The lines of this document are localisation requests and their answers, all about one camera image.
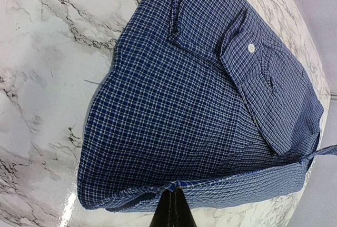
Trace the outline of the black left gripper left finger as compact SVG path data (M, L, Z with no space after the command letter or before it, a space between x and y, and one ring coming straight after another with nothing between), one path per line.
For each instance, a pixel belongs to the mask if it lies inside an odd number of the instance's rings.
M174 193L169 190L165 190L161 195L151 220L150 227L173 227L174 207Z

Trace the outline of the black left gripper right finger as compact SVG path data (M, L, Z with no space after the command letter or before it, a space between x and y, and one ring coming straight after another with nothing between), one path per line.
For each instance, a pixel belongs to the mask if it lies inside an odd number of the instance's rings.
M197 227L191 209L187 203L183 190L177 188L174 191L174 224L176 227Z

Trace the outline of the blue checked shirt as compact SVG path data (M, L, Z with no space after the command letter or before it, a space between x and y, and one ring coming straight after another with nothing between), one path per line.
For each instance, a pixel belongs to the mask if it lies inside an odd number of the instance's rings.
M323 106L302 64L247 0L142 0L90 108L77 176L88 210L191 208L299 191Z

